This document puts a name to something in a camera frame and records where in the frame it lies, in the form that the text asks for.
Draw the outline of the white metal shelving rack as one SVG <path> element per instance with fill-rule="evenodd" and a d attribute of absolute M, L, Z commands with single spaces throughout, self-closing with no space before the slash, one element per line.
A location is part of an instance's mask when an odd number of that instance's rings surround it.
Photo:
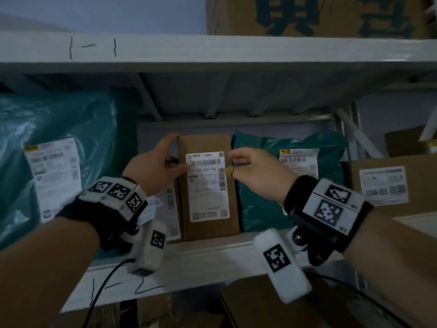
<path fill-rule="evenodd" d="M 437 40 L 0 32 L 0 82 L 19 93 L 134 86 L 143 132 L 327 122 L 381 153 L 350 103 L 437 90 Z"/>

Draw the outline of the small dark cardboard box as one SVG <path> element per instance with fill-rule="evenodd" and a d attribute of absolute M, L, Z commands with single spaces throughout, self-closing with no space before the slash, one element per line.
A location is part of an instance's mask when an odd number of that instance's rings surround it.
<path fill-rule="evenodd" d="M 420 141 L 425 126 L 418 126 L 384 134 L 389 157 L 429 155 L 437 152 L 437 129 L 431 139 Z"/>

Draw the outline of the large printed cardboard box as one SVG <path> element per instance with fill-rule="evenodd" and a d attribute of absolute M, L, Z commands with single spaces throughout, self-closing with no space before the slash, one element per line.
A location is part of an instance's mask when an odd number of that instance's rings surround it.
<path fill-rule="evenodd" d="M 205 0 L 210 35 L 429 39 L 425 0 Z"/>

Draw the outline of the person's right forearm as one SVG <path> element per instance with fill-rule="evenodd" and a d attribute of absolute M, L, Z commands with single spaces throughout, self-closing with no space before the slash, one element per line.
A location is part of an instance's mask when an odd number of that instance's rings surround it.
<path fill-rule="evenodd" d="M 342 255 L 409 319 L 437 328 L 437 238 L 373 209 Z"/>

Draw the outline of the small teal plastic mailer bag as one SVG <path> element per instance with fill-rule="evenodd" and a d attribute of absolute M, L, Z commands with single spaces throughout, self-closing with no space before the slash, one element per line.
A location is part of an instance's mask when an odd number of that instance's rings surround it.
<path fill-rule="evenodd" d="M 337 132 L 317 132 L 303 140 L 259 137 L 235 132 L 232 136 L 232 148 L 241 147 L 264 149 L 298 176 L 309 175 L 344 184 L 340 160 L 347 148 L 347 140 Z M 243 232 L 292 228 L 292 220 L 277 202 L 255 194 L 242 182 L 237 182 L 237 189 Z"/>

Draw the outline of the person's left forearm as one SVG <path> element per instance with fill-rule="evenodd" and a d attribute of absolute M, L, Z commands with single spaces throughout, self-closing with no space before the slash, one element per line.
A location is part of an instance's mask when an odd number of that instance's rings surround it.
<path fill-rule="evenodd" d="M 0 328 L 51 328 L 100 239 L 85 221 L 58 217 L 0 252 Z"/>

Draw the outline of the wide labelled cardboard box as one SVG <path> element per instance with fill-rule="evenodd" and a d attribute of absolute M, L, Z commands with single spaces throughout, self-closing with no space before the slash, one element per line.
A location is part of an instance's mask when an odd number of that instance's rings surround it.
<path fill-rule="evenodd" d="M 437 154 L 341 163 L 347 187 L 390 217 L 437 211 Z"/>

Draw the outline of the plain brown cardboard box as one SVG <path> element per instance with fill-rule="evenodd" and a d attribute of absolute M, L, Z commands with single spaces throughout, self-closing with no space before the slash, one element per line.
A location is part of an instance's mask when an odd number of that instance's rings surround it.
<path fill-rule="evenodd" d="M 51 328 L 83 328 L 87 313 L 61 313 Z M 171 293 L 163 293 L 95 307 L 86 328 L 145 328 L 172 314 Z"/>
<path fill-rule="evenodd" d="M 239 279 L 221 289 L 234 328 L 366 328 L 347 308 L 338 289 L 323 280 L 312 291 L 283 303 L 267 275 Z"/>

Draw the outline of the person's right hand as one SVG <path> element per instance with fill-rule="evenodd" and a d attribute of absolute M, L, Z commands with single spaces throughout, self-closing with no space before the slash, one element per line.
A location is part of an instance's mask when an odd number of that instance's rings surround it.
<path fill-rule="evenodd" d="M 283 206 L 298 175 L 263 149 L 242 147 L 228 152 L 233 167 L 240 167 L 239 179 L 255 194 Z"/>

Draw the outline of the flat parcel with white label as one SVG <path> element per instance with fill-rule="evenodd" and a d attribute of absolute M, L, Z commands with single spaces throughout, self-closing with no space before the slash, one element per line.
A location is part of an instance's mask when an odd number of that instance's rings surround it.
<path fill-rule="evenodd" d="M 183 241 L 183 219 L 180 205 L 180 184 L 176 178 L 165 189 L 147 198 L 147 207 L 139 216 L 138 224 L 144 225 L 150 220 L 166 224 L 170 230 L 169 243 Z"/>

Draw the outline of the black marker wristband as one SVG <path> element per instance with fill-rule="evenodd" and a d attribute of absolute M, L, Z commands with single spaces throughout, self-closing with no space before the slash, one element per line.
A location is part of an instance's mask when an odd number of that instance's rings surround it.
<path fill-rule="evenodd" d="M 366 196 L 329 179 L 299 176 L 284 202 L 306 246 L 309 263 L 320 266 L 351 244 L 365 218 L 374 210 Z"/>
<path fill-rule="evenodd" d="M 138 218 L 147 205 L 146 193 L 132 179 L 104 176 L 65 201 L 56 218 L 88 222 L 98 234 L 100 248 L 107 252 L 122 235 L 139 233 Z"/>

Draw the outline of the large teal plastic mailer bag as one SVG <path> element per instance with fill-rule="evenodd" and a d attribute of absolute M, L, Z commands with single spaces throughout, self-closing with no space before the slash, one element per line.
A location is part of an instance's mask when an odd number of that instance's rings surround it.
<path fill-rule="evenodd" d="M 0 94 L 0 251 L 138 153 L 134 89 Z"/>

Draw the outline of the tall brown cardboard parcel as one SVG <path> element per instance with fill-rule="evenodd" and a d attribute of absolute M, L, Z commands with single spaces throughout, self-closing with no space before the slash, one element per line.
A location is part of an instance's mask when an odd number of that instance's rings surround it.
<path fill-rule="evenodd" d="M 183 238 L 197 241 L 238 235 L 236 185 L 229 133 L 178 137 L 178 154 L 189 170 L 180 177 Z"/>

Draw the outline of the person's left hand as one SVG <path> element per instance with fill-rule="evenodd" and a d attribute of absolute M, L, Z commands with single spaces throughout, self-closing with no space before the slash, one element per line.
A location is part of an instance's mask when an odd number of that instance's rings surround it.
<path fill-rule="evenodd" d="M 180 177 L 168 175 L 165 168 L 166 163 L 178 163 L 178 159 L 168 154 L 172 142 L 177 138 L 177 133 L 170 133 L 161 138 L 152 150 L 132 158 L 122 176 L 138 184 L 148 197 L 165 189 Z"/>

